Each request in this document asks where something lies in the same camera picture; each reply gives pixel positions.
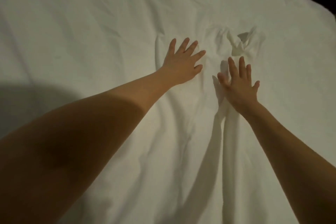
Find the outstretched arm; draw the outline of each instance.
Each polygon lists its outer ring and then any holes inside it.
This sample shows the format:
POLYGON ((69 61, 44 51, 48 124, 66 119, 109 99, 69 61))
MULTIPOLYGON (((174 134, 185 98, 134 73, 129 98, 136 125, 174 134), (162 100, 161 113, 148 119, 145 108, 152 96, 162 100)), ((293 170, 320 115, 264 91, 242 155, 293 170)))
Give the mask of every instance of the outstretched arm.
POLYGON ((232 106, 251 125, 301 224, 336 221, 336 168, 284 128, 257 101, 259 82, 251 84, 251 65, 229 58, 231 82, 218 79, 232 106))
POLYGON ((157 72, 53 110, 0 140, 0 218, 3 223, 55 222, 94 181, 153 104, 202 70, 170 43, 157 72))

